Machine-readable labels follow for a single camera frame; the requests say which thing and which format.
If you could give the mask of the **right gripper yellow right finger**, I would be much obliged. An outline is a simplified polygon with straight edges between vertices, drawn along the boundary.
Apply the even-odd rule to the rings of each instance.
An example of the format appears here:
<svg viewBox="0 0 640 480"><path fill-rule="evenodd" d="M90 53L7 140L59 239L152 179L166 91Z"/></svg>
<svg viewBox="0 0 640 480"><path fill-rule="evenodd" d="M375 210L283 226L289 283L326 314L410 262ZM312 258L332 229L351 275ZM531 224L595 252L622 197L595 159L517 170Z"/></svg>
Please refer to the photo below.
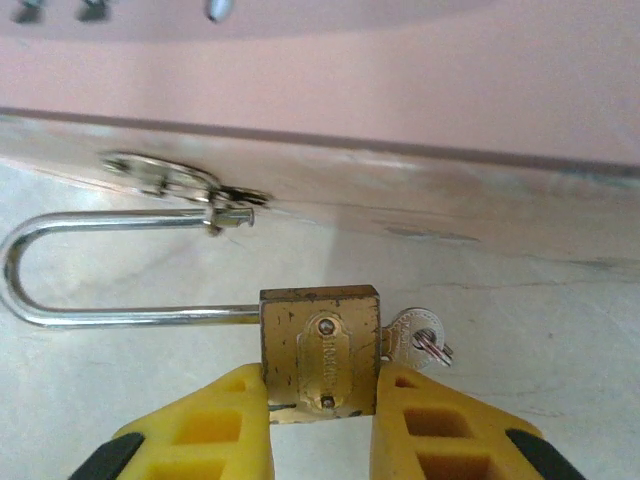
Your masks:
<svg viewBox="0 0 640 480"><path fill-rule="evenodd" d="M587 480L529 422L386 363L372 423L371 480Z"/></svg>

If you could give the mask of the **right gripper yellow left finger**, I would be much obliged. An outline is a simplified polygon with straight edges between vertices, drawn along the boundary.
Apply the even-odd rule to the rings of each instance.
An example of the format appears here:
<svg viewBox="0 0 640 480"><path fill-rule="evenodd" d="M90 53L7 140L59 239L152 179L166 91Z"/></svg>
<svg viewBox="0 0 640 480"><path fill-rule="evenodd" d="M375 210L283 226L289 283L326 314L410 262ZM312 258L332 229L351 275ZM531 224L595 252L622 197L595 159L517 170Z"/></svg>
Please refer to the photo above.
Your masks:
<svg viewBox="0 0 640 480"><path fill-rule="evenodd" d="M119 429L68 480L274 480L257 363Z"/></svg>

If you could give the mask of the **small silver key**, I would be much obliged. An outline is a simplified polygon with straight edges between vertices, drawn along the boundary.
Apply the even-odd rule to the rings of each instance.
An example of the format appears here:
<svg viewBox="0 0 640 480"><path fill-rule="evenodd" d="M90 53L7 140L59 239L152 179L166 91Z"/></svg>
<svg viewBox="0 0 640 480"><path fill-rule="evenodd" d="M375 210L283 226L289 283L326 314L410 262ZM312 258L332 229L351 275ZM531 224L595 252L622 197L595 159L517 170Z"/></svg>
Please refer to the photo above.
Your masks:
<svg viewBox="0 0 640 480"><path fill-rule="evenodd" d="M419 371L437 363L449 366L450 353L442 322L426 308L404 309L382 328L381 355L385 360Z"/></svg>

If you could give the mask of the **brass padlock with long shackle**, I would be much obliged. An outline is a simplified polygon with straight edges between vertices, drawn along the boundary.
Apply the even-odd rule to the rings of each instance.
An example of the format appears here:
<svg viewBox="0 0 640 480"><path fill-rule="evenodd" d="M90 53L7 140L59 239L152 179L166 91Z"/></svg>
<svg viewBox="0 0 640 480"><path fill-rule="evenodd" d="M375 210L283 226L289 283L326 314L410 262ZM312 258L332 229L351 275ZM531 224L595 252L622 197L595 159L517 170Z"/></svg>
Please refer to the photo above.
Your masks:
<svg viewBox="0 0 640 480"><path fill-rule="evenodd" d="M65 212L34 217L0 243L0 300L47 328L257 324L274 423L372 415L381 368L380 298L371 285L263 290L256 305L61 309L38 304L20 280L23 254L56 233L252 225L250 208Z"/></svg>

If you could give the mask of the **pink tin box with cartoon couple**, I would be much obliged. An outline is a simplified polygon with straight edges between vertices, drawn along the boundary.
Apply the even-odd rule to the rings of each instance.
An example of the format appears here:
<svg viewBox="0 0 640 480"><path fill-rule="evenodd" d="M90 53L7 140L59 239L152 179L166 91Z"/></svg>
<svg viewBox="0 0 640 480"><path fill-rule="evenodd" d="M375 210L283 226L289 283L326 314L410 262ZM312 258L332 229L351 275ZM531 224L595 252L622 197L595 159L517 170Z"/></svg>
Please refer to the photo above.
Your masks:
<svg viewBox="0 0 640 480"><path fill-rule="evenodd" d="M0 163L640 276L640 0L0 0Z"/></svg>

